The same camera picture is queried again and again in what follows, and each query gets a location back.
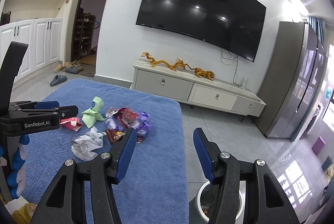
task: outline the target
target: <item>refrigerator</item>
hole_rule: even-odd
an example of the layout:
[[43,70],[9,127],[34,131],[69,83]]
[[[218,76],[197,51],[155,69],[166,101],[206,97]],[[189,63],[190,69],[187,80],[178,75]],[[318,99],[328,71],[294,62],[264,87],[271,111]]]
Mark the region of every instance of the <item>refrigerator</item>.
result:
[[325,68],[325,51],[313,28],[280,22],[258,97],[267,105],[255,124],[266,137],[292,138],[306,115]]

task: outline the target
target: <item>black tv screen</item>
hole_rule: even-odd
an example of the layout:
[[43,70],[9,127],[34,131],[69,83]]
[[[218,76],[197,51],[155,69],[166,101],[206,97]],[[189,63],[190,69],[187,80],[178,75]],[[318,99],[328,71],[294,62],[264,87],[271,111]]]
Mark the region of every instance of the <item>black tv screen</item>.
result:
[[254,61],[265,13],[257,0],[142,0],[136,24],[194,37]]

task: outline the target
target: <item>gray slipper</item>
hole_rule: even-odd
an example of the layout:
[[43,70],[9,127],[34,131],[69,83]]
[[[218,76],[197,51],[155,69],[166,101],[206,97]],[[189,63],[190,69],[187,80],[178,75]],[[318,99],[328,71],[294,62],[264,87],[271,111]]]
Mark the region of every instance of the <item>gray slipper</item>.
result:
[[56,75],[54,79],[50,82],[50,86],[56,86],[67,81],[67,76]]
[[65,69],[65,72],[77,74],[79,72],[78,68],[76,66],[72,66]]

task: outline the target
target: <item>blue curtain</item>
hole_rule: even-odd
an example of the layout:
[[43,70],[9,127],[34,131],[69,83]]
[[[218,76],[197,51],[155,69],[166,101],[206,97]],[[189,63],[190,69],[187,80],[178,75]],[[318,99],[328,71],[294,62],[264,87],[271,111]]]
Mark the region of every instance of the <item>blue curtain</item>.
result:
[[321,45],[323,46],[325,38],[325,20],[318,17],[308,16],[308,22],[312,26],[321,42]]

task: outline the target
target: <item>screw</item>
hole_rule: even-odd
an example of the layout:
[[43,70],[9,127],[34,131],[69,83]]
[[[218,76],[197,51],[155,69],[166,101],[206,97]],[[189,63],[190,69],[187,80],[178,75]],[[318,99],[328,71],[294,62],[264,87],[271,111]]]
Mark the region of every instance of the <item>screw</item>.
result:
[[72,159],[68,159],[68,160],[65,161],[65,166],[69,167],[69,166],[71,166],[73,164],[74,164],[74,161]]
[[101,158],[102,159],[107,159],[109,157],[110,157],[110,153],[109,152],[103,152],[103,153],[101,153]]
[[262,160],[262,159],[257,159],[257,160],[256,160],[256,163],[257,163],[259,166],[264,166],[264,165],[266,164],[265,161]]
[[221,153],[220,153],[220,156],[221,156],[221,158],[225,158],[225,159],[227,159],[227,158],[230,157],[230,155],[229,155],[228,152],[221,152]]

